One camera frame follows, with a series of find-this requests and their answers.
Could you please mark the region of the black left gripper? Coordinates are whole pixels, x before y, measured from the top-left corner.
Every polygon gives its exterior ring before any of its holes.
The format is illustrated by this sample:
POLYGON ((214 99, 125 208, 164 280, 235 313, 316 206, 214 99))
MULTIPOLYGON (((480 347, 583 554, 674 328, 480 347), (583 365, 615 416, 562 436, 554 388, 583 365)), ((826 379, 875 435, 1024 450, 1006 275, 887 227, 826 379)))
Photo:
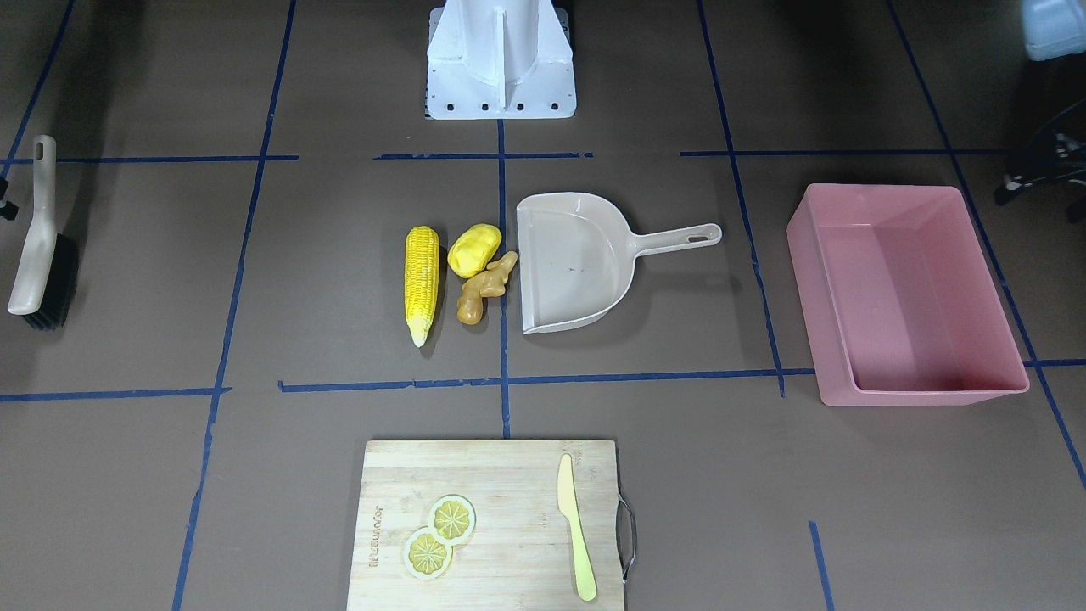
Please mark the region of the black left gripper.
POLYGON ((1083 184, 1083 136, 1061 127, 1041 127, 1031 137, 1027 147, 1008 156, 1002 184, 994 190, 994 203, 1007 205, 1025 190, 1040 184, 1083 184))

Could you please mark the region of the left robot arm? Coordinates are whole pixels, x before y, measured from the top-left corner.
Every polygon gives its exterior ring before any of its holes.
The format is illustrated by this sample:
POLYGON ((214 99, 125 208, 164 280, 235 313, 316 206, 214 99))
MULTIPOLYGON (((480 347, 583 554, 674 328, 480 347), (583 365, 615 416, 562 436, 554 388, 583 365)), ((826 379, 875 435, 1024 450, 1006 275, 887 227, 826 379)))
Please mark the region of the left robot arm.
MULTIPOLYGON (((1083 54, 1083 1, 1023 1, 1024 49, 1034 62, 1083 54)), ((1060 109, 1008 155, 994 203, 1041 186, 1083 184, 1083 100, 1060 109)))

